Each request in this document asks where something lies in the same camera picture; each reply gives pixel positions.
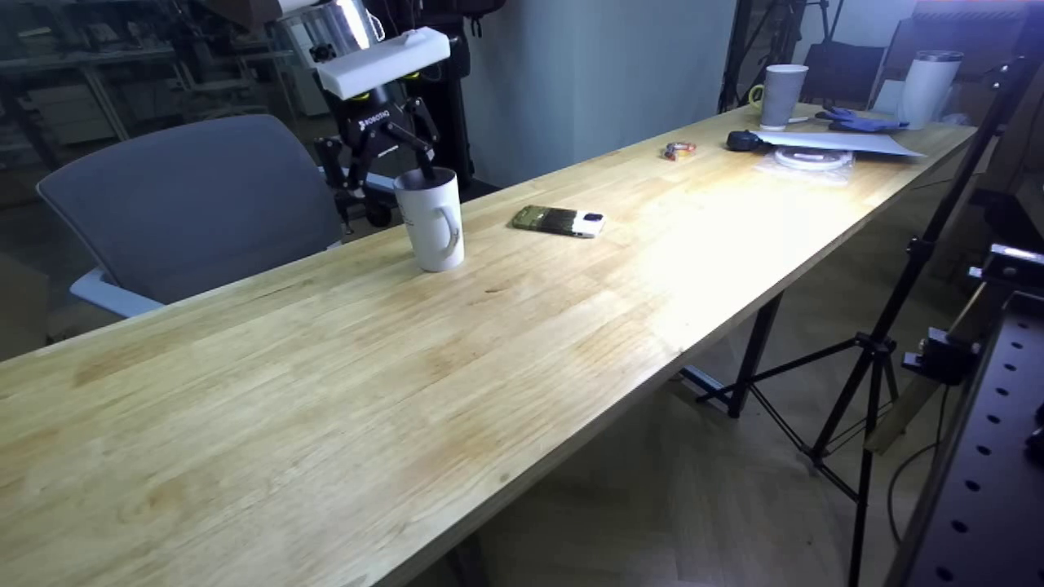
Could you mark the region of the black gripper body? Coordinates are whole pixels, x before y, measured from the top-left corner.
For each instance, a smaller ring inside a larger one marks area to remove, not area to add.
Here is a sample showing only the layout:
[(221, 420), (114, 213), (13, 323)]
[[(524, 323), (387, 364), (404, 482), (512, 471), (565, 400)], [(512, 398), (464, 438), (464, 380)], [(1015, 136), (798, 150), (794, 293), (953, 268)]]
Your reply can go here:
[(326, 91), (323, 102), (335, 125), (334, 136), (344, 140), (338, 158), (347, 166), (347, 179), (362, 179), (383, 153), (402, 146), (392, 136), (392, 125), (431, 140), (436, 156), (442, 133), (418, 93), (392, 93), (384, 83), (378, 83), (347, 102)]

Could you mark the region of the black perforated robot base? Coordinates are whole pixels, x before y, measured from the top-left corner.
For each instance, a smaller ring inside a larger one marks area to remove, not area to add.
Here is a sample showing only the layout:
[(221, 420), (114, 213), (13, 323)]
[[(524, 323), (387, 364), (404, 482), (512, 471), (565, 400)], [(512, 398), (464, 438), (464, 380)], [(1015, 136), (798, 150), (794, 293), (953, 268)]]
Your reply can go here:
[(996, 244), (979, 372), (884, 587), (1044, 587), (1044, 258)]

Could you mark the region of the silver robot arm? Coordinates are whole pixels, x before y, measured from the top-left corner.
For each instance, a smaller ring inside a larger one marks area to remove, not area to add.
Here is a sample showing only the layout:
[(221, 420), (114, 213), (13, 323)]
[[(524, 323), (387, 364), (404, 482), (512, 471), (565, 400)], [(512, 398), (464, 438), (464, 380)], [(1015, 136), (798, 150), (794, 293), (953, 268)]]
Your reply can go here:
[(433, 171), (436, 125), (428, 105), (404, 91), (423, 68), (452, 54), (452, 38), (431, 26), (387, 35), (362, 0), (203, 0), (239, 26), (276, 23), (335, 119), (317, 140), (321, 170), (335, 208), (362, 206), (373, 226), (387, 226), (397, 181), (377, 158), (410, 150)]

